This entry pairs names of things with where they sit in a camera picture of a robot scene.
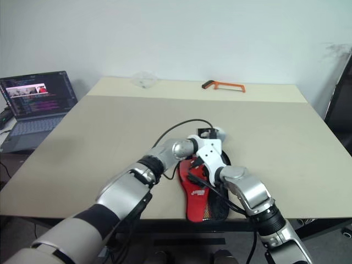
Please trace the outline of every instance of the beige tabletop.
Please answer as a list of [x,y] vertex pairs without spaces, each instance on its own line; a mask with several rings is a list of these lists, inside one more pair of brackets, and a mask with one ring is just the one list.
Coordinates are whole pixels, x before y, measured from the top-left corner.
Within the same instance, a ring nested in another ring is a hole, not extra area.
[[[203,118],[226,131],[223,148],[232,164],[258,176],[285,217],[352,216],[352,158],[294,85],[246,85],[246,93],[200,85],[159,81],[143,89],[129,79],[103,78],[0,192],[0,213],[62,218],[82,211],[166,129]],[[185,138],[199,127],[185,124],[166,138]],[[177,177],[162,178],[152,194],[142,218],[185,218]]]

